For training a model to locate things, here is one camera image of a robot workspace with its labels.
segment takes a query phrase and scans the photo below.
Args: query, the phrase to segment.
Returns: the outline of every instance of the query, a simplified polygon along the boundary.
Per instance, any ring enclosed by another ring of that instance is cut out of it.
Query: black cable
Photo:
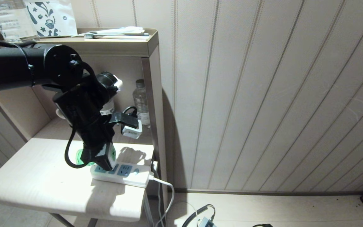
[[[215,218],[215,207],[212,204],[207,204],[208,207],[212,207],[214,209],[214,214],[211,216],[211,221]]]
[[[29,64],[29,61],[27,60],[27,54],[26,52],[23,50],[23,48],[17,44],[13,44],[15,47],[17,47],[19,50],[21,50],[21,52],[23,53],[23,55],[25,56],[25,61],[26,61],[26,65],[27,65],[27,68],[29,69],[30,71],[30,79],[32,80],[32,87],[35,86],[35,81],[34,81],[34,73],[33,73],[33,70],[34,70],[34,66]]]
[[[138,111],[137,111],[137,108],[135,106],[129,106],[129,107],[125,108],[125,110],[123,111],[123,114],[125,114],[130,109],[134,109],[134,111],[131,113],[131,116],[137,117]]]
[[[257,224],[253,227],[273,227],[271,224]]]
[[[212,204],[207,204],[205,206],[203,206],[202,208],[196,210],[196,212],[192,213],[187,220],[183,223],[182,227],[187,227],[188,224],[190,224],[191,221],[193,221],[193,219],[198,215],[201,214],[202,212],[208,210],[208,207],[212,207],[214,209],[214,214],[211,216],[211,221],[214,220],[215,218],[215,207]]]
[[[95,72],[93,71],[92,67],[90,65],[88,65],[88,63],[86,62],[81,62],[82,67],[84,68],[84,70],[86,70],[91,76],[93,76],[96,80],[96,76],[95,76]]]
[[[84,164],[80,164],[80,165],[77,165],[77,164],[74,164],[71,162],[71,160],[69,159],[69,146],[71,145],[71,142],[72,140],[74,139],[74,136],[75,136],[75,132],[76,132],[76,127],[74,125],[72,125],[72,132],[71,132],[71,136],[69,137],[69,140],[68,140],[68,143],[66,144],[66,148],[65,148],[65,154],[64,154],[64,158],[65,158],[65,162],[72,168],[76,168],[76,169],[79,169],[79,168],[82,168],[82,167],[85,167],[89,164],[91,158],[89,156],[89,159],[87,162],[85,162]]]
[[[32,44],[36,44],[35,41],[26,41],[26,42],[23,42],[23,43],[18,43],[16,44],[17,46],[20,46],[20,47],[25,47],[25,46],[29,46],[29,45],[32,45]],[[7,42],[4,42],[4,41],[1,41],[0,40],[0,46],[4,46],[4,47],[17,47],[15,44],[12,44],[12,43],[7,43]]]

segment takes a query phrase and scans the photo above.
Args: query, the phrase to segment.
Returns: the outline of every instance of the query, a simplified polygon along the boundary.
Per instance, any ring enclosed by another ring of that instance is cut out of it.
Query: toothbrush
[[[141,32],[141,33],[128,33],[128,32],[125,32],[125,33],[121,33],[121,32],[118,32],[118,33],[110,33],[110,32],[107,32],[107,33],[99,33],[99,32],[96,32],[96,31],[90,31],[89,33],[93,33],[93,34],[96,34],[96,35],[101,35],[101,36],[149,36],[149,33],[147,32]]]
[[[85,39],[123,39],[123,40],[147,40],[149,36],[126,36],[126,35],[106,35],[106,34],[85,34]]]

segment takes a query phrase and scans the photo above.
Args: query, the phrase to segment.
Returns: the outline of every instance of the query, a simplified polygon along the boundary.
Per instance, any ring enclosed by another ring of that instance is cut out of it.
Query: bottle cap
[[[143,79],[137,79],[135,85],[137,86],[137,89],[142,89],[145,87],[145,82]]]

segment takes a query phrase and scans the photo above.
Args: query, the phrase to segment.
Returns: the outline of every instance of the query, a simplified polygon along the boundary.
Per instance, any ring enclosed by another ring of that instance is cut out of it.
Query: floor
[[[157,217],[157,201],[150,201]],[[363,226],[363,205],[359,196],[253,196],[222,194],[176,194],[167,217],[168,227],[180,227],[186,218],[203,205],[216,208],[217,227],[252,227],[270,223],[274,227],[359,227]],[[209,218],[213,210],[200,218]],[[64,216],[76,227],[87,227],[89,219]],[[99,220],[97,227],[146,227],[143,214],[137,223]],[[46,212],[7,207],[0,204],[0,227],[64,227]]]

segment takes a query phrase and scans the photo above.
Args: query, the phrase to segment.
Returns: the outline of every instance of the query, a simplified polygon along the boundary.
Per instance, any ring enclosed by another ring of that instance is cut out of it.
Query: wooden shelf
[[[66,144],[63,138],[34,137],[27,142],[0,169],[0,203],[78,217],[138,221],[145,188],[97,181],[90,168],[71,168],[64,160]],[[82,147],[82,141],[72,142],[72,162]],[[119,161],[151,163],[152,145],[115,143],[114,148]]]
[[[106,30],[110,28],[79,28],[78,33]],[[72,47],[80,55],[109,55],[149,57],[159,44],[158,31],[144,28],[148,40],[89,39],[83,37],[41,38],[38,43],[62,44]]]

